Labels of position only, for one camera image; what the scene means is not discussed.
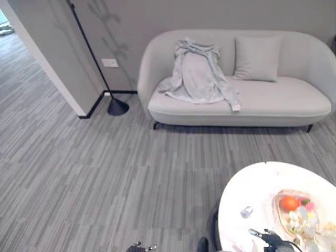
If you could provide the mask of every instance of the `baseboard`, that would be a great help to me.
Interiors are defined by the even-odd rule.
[[[130,91],[130,90],[111,90],[112,93],[132,93],[132,94],[138,94],[137,91]],[[105,95],[109,96],[110,92],[108,90],[104,91]]]
[[[98,97],[98,100],[94,103],[94,105],[92,106],[92,109],[90,110],[90,112],[87,115],[80,115],[80,116],[78,116],[79,119],[90,119],[90,117],[92,116],[93,112],[98,107],[100,101],[104,98],[104,93],[105,93],[105,91],[103,91],[103,93],[101,93],[101,95]]]

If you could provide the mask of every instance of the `gray jacket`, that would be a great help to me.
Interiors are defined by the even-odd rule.
[[[233,111],[239,111],[239,93],[226,80],[218,60],[219,50],[215,46],[180,39],[175,49],[173,77],[159,84],[159,92],[198,104],[226,100]]]

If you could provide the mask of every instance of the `sofa leg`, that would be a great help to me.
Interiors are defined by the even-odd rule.
[[[153,125],[153,130],[156,130],[156,126],[158,126],[158,123],[159,122],[155,122],[154,125]]]
[[[313,124],[311,124],[311,125],[309,125],[309,126],[308,126],[307,133],[309,133],[309,132],[310,132],[311,128],[313,128]]]

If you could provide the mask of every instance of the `floor lamp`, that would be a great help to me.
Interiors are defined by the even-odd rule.
[[[67,2],[67,4],[69,5],[69,7],[70,7],[70,9],[72,11],[72,14],[73,14],[73,16],[74,16],[74,18],[75,18],[75,20],[77,22],[77,25],[78,25],[81,33],[82,33],[82,36],[83,36],[83,38],[85,40],[85,43],[86,43],[87,47],[89,48],[89,51],[90,51],[91,56],[92,56],[92,58],[94,60],[94,63],[96,64],[96,66],[97,66],[97,68],[99,70],[101,78],[103,79],[108,92],[111,94],[112,100],[111,100],[110,105],[109,105],[108,114],[111,115],[111,116],[113,116],[113,115],[120,116],[122,114],[125,114],[129,110],[130,107],[128,106],[127,103],[125,103],[123,101],[120,101],[120,100],[116,99],[113,96],[112,91],[111,91],[109,85],[107,84],[106,79],[105,79],[105,77],[104,77],[104,75],[103,75],[103,73],[101,71],[101,68],[100,68],[98,62],[97,62],[95,54],[92,51],[92,48],[91,48],[91,46],[89,44],[89,41],[88,41],[88,38],[87,38],[87,36],[86,36],[86,34],[85,34],[84,30],[83,30],[83,27],[82,27],[82,25],[81,25],[81,23],[80,23],[80,21],[78,19],[77,13],[75,11],[75,5],[72,2],[70,2],[70,0],[66,0],[66,2]]]

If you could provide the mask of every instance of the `gray wall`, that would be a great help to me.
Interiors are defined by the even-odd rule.
[[[148,42],[180,28],[279,29],[314,35],[331,45],[336,0],[72,0],[112,89],[135,90]]]
[[[54,72],[87,114],[104,88],[66,2],[8,2]]]

